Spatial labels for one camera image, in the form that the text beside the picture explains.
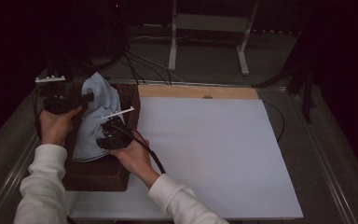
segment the light blue cloth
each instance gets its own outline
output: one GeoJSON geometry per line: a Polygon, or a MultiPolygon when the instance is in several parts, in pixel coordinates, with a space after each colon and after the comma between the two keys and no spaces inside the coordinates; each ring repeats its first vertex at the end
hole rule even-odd
{"type": "Polygon", "coordinates": [[[107,122],[107,119],[102,117],[121,111],[117,91],[99,73],[84,82],[82,94],[87,93],[94,94],[94,101],[89,103],[77,132],[72,160],[78,162],[95,161],[109,154],[107,150],[98,147],[96,142],[97,138],[104,138],[101,124],[107,122]]]}

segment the wooden strip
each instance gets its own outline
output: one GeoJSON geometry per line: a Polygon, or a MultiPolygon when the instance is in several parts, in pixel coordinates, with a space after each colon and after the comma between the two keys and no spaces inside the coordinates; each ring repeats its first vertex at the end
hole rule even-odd
{"type": "Polygon", "coordinates": [[[139,85],[138,90],[141,97],[259,99],[257,92],[252,88],[139,85]]]}

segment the forearm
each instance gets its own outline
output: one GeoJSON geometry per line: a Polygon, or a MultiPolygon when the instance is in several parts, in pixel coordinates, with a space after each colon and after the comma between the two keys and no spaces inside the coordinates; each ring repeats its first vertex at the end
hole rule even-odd
{"type": "Polygon", "coordinates": [[[228,223],[201,203],[193,191],[162,175],[149,191],[161,211],[173,215],[175,223],[228,223]]]}
{"type": "Polygon", "coordinates": [[[35,151],[30,176],[21,182],[22,200],[15,223],[66,223],[66,199],[62,178],[66,150],[42,145],[35,151]]]}

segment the white tabletop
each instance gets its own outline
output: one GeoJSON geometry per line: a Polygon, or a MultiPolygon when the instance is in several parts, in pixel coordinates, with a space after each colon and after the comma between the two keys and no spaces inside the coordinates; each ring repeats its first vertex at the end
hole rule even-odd
{"type": "MultiPolygon", "coordinates": [[[[303,217],[260,100],[142,97],[138,130],[167,174],[227,219],[303,217]]],[[[169,219],[130,176],[125,192],[68,191],[70,217],[169,219]]]]}

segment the basket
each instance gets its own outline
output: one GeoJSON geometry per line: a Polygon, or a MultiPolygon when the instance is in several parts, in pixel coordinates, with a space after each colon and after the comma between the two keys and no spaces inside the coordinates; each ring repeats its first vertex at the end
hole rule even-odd
{"type": "MultiPolygon", "coordinates": [[[[140,100],[137,85],[113,84],[120,98],[121,109],[134,107],[130,113],[123,114],[128,129],[135,129],[138,124],[140,100]]],[[[74,84],[70,91],[81,94],[82,83],[74,84]]],[[[74,153],[77,130],[81,123],[81,117],[87,106],[83,106],[79,115],[73,119],[74,130],[66,138],[65,148],[68,151],[68,159],[65,162],[66,175],[62,180],[66,190],[73,191],[125,191],[129,181],[129,171],[119,160],[107,155],[96,161],[74,162],[74,153]]]]}

